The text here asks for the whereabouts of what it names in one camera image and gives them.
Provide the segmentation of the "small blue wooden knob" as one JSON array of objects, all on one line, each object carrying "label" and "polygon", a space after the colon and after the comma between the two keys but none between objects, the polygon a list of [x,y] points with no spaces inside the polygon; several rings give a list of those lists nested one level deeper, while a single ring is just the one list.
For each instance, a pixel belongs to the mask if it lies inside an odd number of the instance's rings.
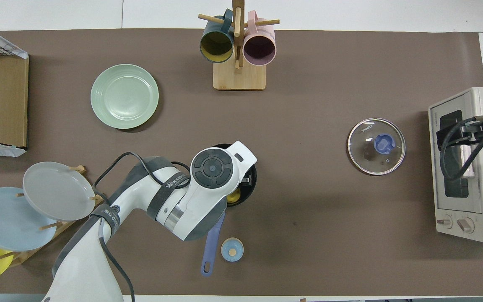
[{"label": "small blue wooden knob", "polygon": [[240,239],[230,237],[221,245],[221,255],[228,262],[237,262],[244,255],[244,246]]}]

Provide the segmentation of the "pink mug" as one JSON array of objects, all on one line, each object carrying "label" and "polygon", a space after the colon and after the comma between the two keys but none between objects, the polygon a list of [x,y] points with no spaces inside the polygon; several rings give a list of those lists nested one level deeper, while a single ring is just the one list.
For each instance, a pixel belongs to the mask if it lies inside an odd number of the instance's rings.
[{"label": "pink mug", "polygon": [[257,22],[265,21],[259,18],[255,10],[248,13],[248,27],[245,29],[243,42],[244,59],[257,66],[265,66],[271,63],[276,56],[276,38],[273,25],[256,25]]}]

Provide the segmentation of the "wooden mug tree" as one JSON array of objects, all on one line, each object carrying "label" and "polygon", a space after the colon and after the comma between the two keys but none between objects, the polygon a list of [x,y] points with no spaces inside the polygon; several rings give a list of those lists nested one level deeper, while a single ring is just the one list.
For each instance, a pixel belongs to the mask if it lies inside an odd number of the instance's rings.
[{"label": "wooden mug tree", "polygon": [[[243,57],[245,29],[248,27],[248,13],[245,13],[245,0],[231,0],[233,11],[232,26],[234,28],[233,54],[225,62],[213,63],[213,88],[225,91],[263,91],[266,88],[266,66],[248,63]],[[224,23],[215,17],[199,14],[199,19]],[[256,25],[278,25],[280,21],[265,20]]]}]

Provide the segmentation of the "dark teal mug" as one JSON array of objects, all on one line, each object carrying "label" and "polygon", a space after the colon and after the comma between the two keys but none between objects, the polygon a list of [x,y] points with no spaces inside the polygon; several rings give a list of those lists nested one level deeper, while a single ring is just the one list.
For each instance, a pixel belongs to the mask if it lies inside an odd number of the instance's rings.
[{"label": "dark teal mug", "polygon": [[212,63],[221,63],[230,59],[233,54],[233,11],[228,8],[222,16],[216,16],[216,18],[225,22],[209,21],[207,23],[200,40],[200,52]]}]

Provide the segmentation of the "grey plate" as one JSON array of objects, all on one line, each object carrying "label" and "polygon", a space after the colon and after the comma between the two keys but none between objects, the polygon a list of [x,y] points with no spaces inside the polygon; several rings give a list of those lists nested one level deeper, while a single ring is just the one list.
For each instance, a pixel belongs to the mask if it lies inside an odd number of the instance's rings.
[{"label": "grey plate", "polygon": [[85,218],[95,207],[89,181],[62,163],[33,164],[23,176],[22,189],[34,210],[57,221]]}]

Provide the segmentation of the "light blue plate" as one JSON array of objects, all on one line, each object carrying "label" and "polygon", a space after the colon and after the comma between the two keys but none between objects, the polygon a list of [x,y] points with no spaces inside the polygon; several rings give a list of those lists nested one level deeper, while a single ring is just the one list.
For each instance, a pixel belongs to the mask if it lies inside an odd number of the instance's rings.
[{"label": "light blue plate", "polygon": [[27,252],[46,245],[55,236],[56,227],[40,230],[55,223],[29,205],[21,188],[0,187],[0,248]]}]

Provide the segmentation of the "dark blue saucepan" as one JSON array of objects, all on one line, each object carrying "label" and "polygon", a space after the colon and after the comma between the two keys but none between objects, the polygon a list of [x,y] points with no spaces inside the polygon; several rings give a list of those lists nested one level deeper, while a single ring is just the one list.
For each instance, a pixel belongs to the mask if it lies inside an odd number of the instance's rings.
[{"label": "dark blue saucepan", "polygon": [[[241,183],[238,185],[237,188],[240,188],[241,190],[241,197],[240,197],[239,203],[234,205],[234,207],[246,201],[254,191],[254,189],[251,189],[251,188],[242,188]],[[226,213],[223,213],[220,219],[218,220],[218,222],[216,222],[216,224],[211,228],[211,230],[207,234],[204,253],[203,253],[203,260],[201,262],[201,268],[200,268],[200,274],[205,277],[211,276],[213,272],[213,266],[216,260],[216,253],[220,252],[221,254],[222,244],[221,246],[219,246],[220,232],[221,232],[225,217],[226,217]]]}]

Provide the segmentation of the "brown table mat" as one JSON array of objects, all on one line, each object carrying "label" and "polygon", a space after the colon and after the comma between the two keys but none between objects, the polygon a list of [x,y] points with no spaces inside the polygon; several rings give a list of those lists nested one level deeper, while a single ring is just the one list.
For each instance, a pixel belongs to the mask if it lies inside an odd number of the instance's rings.
[{"label": "brown table mat", "polygon": [[[427,109],[483,86],[477,33],[276,31],[278,53],[259,92],[217,91],[201,29],[0,33],[29,53],[29,147],[0,157],[0,187],[20,187],[34,163],[85,165],[94,181],[120,154],[190,163],[220,143],[257,157],[255,191],[230,208],[219,255],[200,274],[205,239],[182,242],[135,210],[108,243],[137,294],[483,296],[483,243],[436,230]],[[141,126],[116,129],[90,93],[107,68],[144,68],[159,105]],[[351,162],[347,139],[364,119],[404,135],[394,172]]]}]

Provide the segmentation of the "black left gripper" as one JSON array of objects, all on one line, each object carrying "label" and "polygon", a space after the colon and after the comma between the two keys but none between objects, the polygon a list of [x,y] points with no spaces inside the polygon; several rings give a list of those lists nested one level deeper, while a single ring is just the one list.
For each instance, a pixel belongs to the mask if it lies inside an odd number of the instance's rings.
[{"label": "black left gripper", "polygon": [[256,182],[257,182],[257,169],[256,169],[256,166],[253,165],[246,172],[245,176],[243,176],[243,179],[241,181],[241,187],[254,189]]}]

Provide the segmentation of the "green plate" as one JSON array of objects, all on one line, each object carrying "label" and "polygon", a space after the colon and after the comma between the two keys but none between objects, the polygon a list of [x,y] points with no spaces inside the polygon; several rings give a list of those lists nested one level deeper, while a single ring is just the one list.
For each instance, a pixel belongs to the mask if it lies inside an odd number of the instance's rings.
[{"label": "green plate", "polygon": [[112,128],[126,130],[146,123],[159,105],[159,87],[144,68],[114,65],[92,84],[90,103],[96,117]]}]

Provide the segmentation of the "glass lid with blue knob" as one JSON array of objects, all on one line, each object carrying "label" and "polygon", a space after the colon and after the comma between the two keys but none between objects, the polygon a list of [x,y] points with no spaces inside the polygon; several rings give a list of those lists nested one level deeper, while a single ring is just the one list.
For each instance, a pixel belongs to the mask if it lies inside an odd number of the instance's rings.
[{"label": "glass lid with blue knob", "polygon": [[346,146],[354,166],[373,176],[394,172],[406,155],[403,133],[383,118],[364,119],[356,124],[348,135]]}]

